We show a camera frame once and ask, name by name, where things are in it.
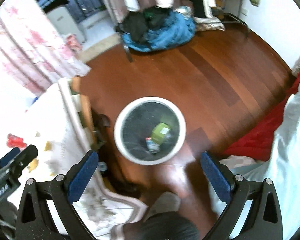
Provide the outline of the yellow box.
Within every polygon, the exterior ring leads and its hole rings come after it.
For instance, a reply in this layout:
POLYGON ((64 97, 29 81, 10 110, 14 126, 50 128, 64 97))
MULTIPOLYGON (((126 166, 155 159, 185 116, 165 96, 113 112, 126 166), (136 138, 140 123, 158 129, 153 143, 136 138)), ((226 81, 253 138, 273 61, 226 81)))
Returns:
POLYGON ((44 147, 44 151, 51 151, 53 149, 53 143, 50 141, 47 141, 44 147))

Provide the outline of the blue milk carton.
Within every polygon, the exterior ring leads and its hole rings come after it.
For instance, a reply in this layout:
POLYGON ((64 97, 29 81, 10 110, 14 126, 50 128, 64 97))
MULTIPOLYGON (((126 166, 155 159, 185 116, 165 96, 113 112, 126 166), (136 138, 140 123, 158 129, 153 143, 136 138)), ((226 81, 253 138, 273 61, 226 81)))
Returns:
POLYGON ((151 137, 147 137, 145 141, 147 149, 151 154, 156 154, 160 152, 160 145, 154 142, 151 137))

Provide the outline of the green white box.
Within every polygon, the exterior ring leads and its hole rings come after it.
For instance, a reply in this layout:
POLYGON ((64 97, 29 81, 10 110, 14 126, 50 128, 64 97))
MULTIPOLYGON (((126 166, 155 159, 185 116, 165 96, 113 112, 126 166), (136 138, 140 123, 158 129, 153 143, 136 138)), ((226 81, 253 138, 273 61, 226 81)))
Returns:
POLYGON ((151 133, 151 140, 154 143, 161 145, 169 134, 170 130, 171 128, 168 124, 160 122, 153 128, 151 133))

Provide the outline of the yellow panda snack bag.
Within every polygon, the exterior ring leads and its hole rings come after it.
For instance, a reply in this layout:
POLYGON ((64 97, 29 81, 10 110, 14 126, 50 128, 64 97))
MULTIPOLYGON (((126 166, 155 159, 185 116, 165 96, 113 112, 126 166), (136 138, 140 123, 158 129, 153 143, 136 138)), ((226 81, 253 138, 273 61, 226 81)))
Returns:
POLYGON ((34 171, 38 167, 39 161, 37 158, 34 158, 29 165, 27 166, 27 169, 30 172, 34 171))

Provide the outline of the white round trash bin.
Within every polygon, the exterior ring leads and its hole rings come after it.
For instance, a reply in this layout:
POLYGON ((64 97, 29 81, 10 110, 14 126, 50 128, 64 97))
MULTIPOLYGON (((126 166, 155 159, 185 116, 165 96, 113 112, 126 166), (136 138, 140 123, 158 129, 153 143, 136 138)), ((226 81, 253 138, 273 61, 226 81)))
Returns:
POLYGON ((154 96, 136 99, 118 115, 114 126, 114 140, 119 152, 139 165, 158 165, 172 159, 181 149, 186 137, 186 121, 172 102, 154 96), (160 152, 151 154, 145 139, 160 122, 171 130, 160 145, 160 152))

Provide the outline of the red soda can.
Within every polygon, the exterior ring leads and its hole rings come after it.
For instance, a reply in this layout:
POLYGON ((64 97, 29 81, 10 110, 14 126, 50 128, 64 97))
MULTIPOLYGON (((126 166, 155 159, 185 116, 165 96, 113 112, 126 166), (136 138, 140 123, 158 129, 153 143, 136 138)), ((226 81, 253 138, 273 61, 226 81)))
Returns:
POLYGON ((27 143, 24 142, 24 139, 15 135, 12 135, 11 133, 7 136, 7 147, 9 148, 26 148, 27 143))

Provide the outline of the red blanket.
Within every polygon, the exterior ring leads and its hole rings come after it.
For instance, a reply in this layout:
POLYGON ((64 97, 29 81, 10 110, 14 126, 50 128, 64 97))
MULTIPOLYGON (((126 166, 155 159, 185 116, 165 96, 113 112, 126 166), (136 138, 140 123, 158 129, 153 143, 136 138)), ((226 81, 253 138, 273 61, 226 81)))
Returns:
POLYGON ((249 133, 231 144, 224 151, 224 155, 244 156, 261 161, 267 161, 270 158, 274 132, 283 122, 284 107, 289 97, 299 90, 300 59, 293 70, 296 73, 296 80, 286 91, 284 100, 276 105, 249 133))

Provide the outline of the light blue bedding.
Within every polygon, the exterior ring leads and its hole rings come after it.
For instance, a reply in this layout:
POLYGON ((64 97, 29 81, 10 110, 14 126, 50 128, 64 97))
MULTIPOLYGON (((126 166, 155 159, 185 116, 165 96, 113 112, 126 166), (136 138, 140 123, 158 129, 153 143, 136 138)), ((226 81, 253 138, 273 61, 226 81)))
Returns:
POLYGON ((209 185, 218 219, 206 239, 300 239, 300 85, 285 105, 270 159, 230 172, 230 203, 209 185))

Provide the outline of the pink floral curtain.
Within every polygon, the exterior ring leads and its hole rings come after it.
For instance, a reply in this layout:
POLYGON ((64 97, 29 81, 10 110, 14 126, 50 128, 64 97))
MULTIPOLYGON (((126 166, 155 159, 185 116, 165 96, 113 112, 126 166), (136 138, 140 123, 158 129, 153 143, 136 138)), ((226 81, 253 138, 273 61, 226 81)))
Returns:
POLYGON ((0 69, 35 95, 63 77, 90 71, 34 0, 5 0, 0 6, 0 69))

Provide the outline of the white appliance on balcony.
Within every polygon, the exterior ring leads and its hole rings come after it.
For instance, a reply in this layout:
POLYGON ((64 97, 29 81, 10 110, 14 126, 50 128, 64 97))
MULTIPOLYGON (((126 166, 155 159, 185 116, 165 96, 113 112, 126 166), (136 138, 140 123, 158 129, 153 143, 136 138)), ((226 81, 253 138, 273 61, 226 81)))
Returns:
POLYGON ((61 35, 75 35, 79 43, 86 41, 85 34, 79 24, 71 16, 65 5, 44 8, 47 18, 61 35))

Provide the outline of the blue black clothes pile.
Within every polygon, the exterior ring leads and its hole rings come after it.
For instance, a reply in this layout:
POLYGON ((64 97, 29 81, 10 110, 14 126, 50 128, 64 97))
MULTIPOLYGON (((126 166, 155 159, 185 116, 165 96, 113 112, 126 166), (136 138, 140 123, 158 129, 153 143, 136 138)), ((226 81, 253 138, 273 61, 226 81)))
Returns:
POLYGON ((116 31, 125 46, 148 53, 186 44, 194 37, 196 26, 190 7, 150 7, 142 12, 130 11, 116 31))

